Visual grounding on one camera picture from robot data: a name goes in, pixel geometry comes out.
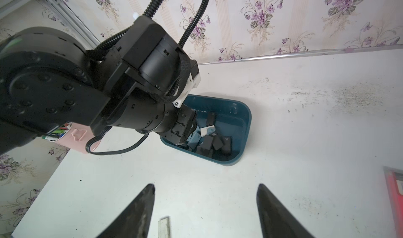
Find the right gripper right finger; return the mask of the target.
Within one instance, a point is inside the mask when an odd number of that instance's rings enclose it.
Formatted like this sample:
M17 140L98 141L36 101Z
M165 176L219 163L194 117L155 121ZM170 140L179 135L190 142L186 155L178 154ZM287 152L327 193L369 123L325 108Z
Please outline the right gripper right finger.
M258 187L256 200L264 238L313 238L263 183Z

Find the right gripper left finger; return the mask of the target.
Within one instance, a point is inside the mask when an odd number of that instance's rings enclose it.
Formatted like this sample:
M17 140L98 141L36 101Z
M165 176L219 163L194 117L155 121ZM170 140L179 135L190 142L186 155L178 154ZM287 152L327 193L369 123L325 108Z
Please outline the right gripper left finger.
M146 238L155 201L155 186L148 184L98 238Z

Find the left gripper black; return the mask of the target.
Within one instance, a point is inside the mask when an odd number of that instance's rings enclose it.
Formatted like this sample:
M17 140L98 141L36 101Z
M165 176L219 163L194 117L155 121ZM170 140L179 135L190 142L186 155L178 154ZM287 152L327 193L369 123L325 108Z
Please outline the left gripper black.
M173 126L162 133L162 138L173 145L184 145L196 130L196 111L190 107L181 107L176 113Z

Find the grey-blue eraser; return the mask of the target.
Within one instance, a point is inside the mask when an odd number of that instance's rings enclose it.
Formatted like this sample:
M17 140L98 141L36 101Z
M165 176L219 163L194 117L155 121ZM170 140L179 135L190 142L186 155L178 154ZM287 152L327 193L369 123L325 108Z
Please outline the grey-blue eraser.
M188 148L190 148L191 150L194 150L197 147L200 139L201 139L200 133L195 131L187 140Z

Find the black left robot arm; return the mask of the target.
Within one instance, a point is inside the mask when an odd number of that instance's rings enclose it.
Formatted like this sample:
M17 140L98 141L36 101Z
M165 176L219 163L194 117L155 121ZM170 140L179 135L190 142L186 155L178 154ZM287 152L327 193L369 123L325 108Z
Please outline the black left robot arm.
M46 27L25 29L1 43L1 154L50 135L65 123L89 126L86 151L112 127L154 132L176 146L196 128L184 105L201 80L184 46L201 20L200 7L180 41L153 20L164 0L151 0L131 27L93 50Z

